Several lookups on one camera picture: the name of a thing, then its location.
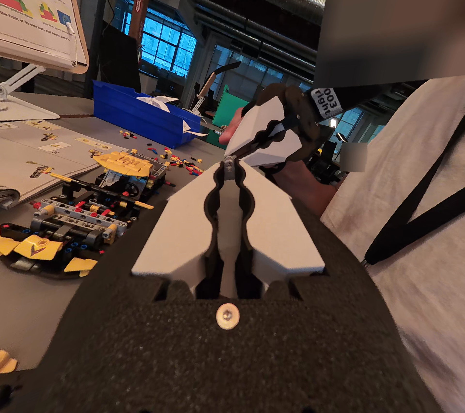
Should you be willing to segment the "person's right forearm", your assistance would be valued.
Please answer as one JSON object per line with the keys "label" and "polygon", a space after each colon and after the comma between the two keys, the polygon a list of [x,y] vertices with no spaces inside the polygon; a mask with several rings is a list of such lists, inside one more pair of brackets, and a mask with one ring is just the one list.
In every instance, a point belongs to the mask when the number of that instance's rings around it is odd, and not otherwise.
{"label": "person's right forearm", "polygon": [[335,186],[321,184],[303,161],[288,162],[281,171],[272,177],[278,187],[292,198],[301,201],[319,218],[344,181],[342,179]]}

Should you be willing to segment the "desk lamp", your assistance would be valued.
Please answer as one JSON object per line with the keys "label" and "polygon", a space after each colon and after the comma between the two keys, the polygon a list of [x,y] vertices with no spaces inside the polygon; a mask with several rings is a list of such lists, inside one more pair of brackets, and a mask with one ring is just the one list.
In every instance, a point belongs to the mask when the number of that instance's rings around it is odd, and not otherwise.
{"label": "desk lamp", "polygon": [[186,110],[186,111],[188,111],[188,112],[190,112],[192,114],[201,116],[200,108],[201,108],[202,104],[204,103],[206,97],[208,96],[208,92],[209,92],[212,84],[214,83],[217,75],[220,75],[221,73],[224,73],[224,72],[232,70],[232,69],[236,69],[236,68],[238,68],[240,66],[240,64],[241,64],[240,61],[234,61],[234,62],[232,62],[232,63],[230,63],[228,65],[219,67],[215,71],[213,71],[211,73],[211,75],[206,79],[206,81],[205,81],[204,85],[202,86],[202,88],[196,94],[197,101],[195,103],[192,103],[190,108],[184,108],[184,110]]}

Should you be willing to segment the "instruction booklet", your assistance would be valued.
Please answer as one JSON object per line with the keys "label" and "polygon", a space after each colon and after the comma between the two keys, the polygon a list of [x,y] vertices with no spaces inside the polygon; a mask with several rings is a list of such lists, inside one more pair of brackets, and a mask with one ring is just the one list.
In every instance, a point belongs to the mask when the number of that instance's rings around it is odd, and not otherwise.
{"label": "instruction booklet", "polygon": [[100,165],[94,157],[128,149],[74,132],[45,120],[1,123],[0,185],[2,210],[12,208],[59,180]]}

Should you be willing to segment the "crumpled white paper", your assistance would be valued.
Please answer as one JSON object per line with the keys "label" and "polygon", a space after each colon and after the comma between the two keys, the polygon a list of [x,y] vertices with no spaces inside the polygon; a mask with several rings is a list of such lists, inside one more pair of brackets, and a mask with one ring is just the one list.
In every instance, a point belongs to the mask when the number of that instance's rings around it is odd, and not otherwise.
{"label": "crumpled white paper", "polygon": [[[170,97],[170,96],[150,96],[150,97],[137,97],[138,100],[141,100],[149,105],[152,105],[156,108],[159,108],[163,111],[170,113],[170,109],[168,108],[168,103],[172,103],[178,101],[178,98]],[[187,119],[184,116],[181,116],[183,119],[183,133],[193,134],[198,137],[206,137],[206,133],[199,133],[194,132],[191,130],[191,127],[187,124]]]}

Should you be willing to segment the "green plastic bin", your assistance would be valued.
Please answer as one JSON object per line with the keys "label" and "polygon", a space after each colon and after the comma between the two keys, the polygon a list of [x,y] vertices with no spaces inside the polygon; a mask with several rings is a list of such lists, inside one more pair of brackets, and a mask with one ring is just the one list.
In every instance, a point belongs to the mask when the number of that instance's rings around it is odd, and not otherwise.
{"label": "green plastic bin", "polygon": [[228,126],[237,109],[243,108],[247,104],[247,101],[232,95],[229,91],[229,86],[225,85],[212,124],[216,127]]}

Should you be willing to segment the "large window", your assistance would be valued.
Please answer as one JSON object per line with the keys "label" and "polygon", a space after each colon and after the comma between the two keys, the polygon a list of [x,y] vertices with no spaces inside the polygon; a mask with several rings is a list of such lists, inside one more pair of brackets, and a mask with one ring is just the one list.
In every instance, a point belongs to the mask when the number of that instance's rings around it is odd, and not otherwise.
{"label": "large window", "polygon": [[143,61],[187,77],[196,45],[196,38],[177,13],[147,10],[141,40]]}

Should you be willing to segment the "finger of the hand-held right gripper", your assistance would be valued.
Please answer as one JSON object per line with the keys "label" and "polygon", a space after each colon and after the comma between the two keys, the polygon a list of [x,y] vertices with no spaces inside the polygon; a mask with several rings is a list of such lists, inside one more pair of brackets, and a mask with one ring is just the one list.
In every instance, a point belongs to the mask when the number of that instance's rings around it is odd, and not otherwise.
{"label": "finger of the hand-held right gripper", "polygon": [[284,106],[278,96],[256,104],[244,116],[225,150],[224,157],[242,158],[256,149],[266,148],[277,134],[285,133]]}
{"label": "finger of the hand-held right gripper", "polygon": [[293,130],[288,130],[281,141],[273,141],[266,148],[256,149],[241,160],[251,167],[271,167],[286,162],[289,156],[301,148],[298,135]]}

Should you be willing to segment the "dark board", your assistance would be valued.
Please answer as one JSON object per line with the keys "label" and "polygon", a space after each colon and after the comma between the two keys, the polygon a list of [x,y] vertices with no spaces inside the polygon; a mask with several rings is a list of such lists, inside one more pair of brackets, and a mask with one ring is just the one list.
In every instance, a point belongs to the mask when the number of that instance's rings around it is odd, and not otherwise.
{"label": "dark board", "polygon": [[102,24],[99,51],[100,80],[141,92],[136,40],[106,21]]}

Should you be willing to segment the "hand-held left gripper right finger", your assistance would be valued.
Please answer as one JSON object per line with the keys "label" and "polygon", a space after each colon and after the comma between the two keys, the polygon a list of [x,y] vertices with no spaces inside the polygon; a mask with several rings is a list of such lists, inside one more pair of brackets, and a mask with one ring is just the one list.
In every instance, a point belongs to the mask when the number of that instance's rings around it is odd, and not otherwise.
{"label": "hand-held left gripper right finger", "polygon": [[272,282],[321,274],[325,263],[291,197],[243,161],[234,169],[242,211],[238,298],[259,299]]}

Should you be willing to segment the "pile of yellow body panels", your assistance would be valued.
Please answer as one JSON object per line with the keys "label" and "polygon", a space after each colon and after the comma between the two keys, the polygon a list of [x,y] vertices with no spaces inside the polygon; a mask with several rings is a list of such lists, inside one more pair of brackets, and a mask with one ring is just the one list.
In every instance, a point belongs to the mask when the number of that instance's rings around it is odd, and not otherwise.
{"label": "pile of yellow body panels", "polygon": [[18,360],[12,358],[9,352],[0,350],[0,374],[10,374],[16,370]]}

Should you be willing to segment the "blue plastic bin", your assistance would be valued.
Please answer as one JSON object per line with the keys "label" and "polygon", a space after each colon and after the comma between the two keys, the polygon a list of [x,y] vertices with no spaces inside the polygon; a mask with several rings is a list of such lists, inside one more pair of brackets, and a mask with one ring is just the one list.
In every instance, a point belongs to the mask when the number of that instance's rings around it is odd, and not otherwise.
{"label": "blue plastic bin", "polygon": [[169,111],[146,102],[134,89],[93,81],[94,115],[129,132],[177,148],[201,131],[201,118],[170,103]]}

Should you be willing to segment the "partly built toy car model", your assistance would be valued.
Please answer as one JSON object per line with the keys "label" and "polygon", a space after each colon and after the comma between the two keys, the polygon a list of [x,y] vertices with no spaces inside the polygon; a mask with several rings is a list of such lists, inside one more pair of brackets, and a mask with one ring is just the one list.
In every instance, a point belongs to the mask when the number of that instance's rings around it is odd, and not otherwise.
{"label": "partly built toy car model", "polygon": [[31,201],[34,213],[24,227],[1,223],[1,262],[15,271],[66,279],[85,277],[139,219],[148,200],[166,181],[169,162],[137,153],[99,154],[104,169],[94,183],[53,174],[39,166],[33,178],[51,175],[63,182],[61,194]]}

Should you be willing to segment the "person's right hand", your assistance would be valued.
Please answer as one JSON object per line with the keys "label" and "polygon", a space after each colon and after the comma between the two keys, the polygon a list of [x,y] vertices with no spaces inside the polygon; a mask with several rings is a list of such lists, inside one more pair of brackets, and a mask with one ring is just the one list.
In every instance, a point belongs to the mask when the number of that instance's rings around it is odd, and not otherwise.
{"label": "person's right hand", "polygon": [[238,108],[231,119],[229,125],[226,127],[224,132],[219,136],[218,142],[221,145],[228,145],[231,138],[235,134],[237,128],[239,127],[243,116],[248,112],[248,109]]}

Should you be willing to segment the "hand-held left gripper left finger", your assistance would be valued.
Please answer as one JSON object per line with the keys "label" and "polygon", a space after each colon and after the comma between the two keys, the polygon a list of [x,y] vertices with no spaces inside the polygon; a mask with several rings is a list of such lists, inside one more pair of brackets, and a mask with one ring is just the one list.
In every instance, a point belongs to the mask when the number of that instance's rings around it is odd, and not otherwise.
{"label": "hand-held left gripper left finger", "polygon": [[200,299],[219,296],[224,262],[217,212],[224,165],[216,163],[169,197],[131,269],[133,275],[183,281]]}

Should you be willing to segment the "large scatter of coloured pins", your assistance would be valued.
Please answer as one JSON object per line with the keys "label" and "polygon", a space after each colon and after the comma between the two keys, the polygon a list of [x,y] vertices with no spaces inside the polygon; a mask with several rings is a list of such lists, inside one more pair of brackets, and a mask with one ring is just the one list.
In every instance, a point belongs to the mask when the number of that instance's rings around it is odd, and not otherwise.
{"label": "large scatter of coloured pins", "polygon": [[164,148],[155,148],[154,144],[148,143],[147,150],[151,151],[155,156],[154,160],[162,162],[165,166],[169,167],[178,167],[184,168],[189,171],[193,176],[199,176],[204,173],[205,170],[202,169],[198,164],[202,162],[201,159],[196,158],[182,158],[173,153],[173,150],[169,147]]}

